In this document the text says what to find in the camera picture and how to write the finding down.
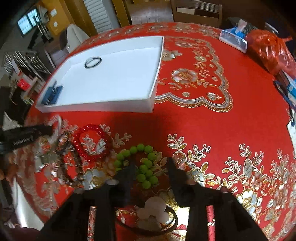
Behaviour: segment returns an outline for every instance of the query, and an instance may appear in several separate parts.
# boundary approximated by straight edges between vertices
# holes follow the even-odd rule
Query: window
[[[22,35],[24,36],[28,32],[30,32],[36,25],[36,22],[40,22],[38,17],[37,9],[34,8],[30,12],[28,12],[25,16],[23,16],[18,22],[18,26],[20,31],[22,32]]]

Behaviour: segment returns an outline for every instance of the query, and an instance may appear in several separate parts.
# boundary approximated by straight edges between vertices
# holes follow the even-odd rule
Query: plastic bag
[[[254,51],[272,75],[282,69],[293,79],[296,78],[296,62],[285,42],[267,30],[252,30],[246,37],[248,49]]]

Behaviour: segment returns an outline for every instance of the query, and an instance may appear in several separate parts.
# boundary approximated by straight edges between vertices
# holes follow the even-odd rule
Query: table
[[[220,42],[219,33],[197,24],[148,23],[92,37],[72,55],[114,40],[164,36],[153,113],[40,113],[32,107],[25,125],[55,122],[60,116],[61,131],[74,133],[78,127],[101,124],[112,138],[113,150],[102,163],[83,162],[90,186],[101,185],[115,174],[113,162],[122,149],[139,143],[153,146],[157,155],[153,172],[159,185],[144,190],[135,181],[134,190],[143,199],[161,196],[176,210],[181,225],[166,235],[168,240],[184,239],[188,218],[188,210],[177,207],[169,187],[165,163],[170,156],[201,186],[226,186],[269,240],[283,240],[296,223],[296,163],[286,128],[287,104],[272,84],[274,77],[248,55]],[[81,142],[89,152],[103,148],[94,134],[85,134]],[[72,189],[51,175],[51,165],[34,172],[38,145],[18,152],[18,182],[32,208],[46,221]],[[64,161],[75,175],[73,159]],[[135,210],[120,209],[117,216],[122,222],[136,221]],[[139,240],[121,228],[117,232],[120,240]]]

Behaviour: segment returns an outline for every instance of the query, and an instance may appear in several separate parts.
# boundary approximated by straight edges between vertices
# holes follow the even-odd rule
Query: white box
[[[80,52],[47,81],[36,108],[41,112],[152,112],[162,53],[163,36],[123,39]],[[85,61],[91,57],[102,62],[86,69]],[[42,105],[55,81],[64,87],[56,104]]]

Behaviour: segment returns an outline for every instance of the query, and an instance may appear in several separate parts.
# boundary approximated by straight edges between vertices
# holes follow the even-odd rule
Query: chair backrest
[[[170,0],[175,22],[200,23],[219,27],[222,23],[222,5],[216,5],[198,0]],[[195,9],[198,11],[217,14],[217,18],[177,12],[177,8]]]
[[[132,24],[174,21],[170,1],[149,1],[126,6]]]

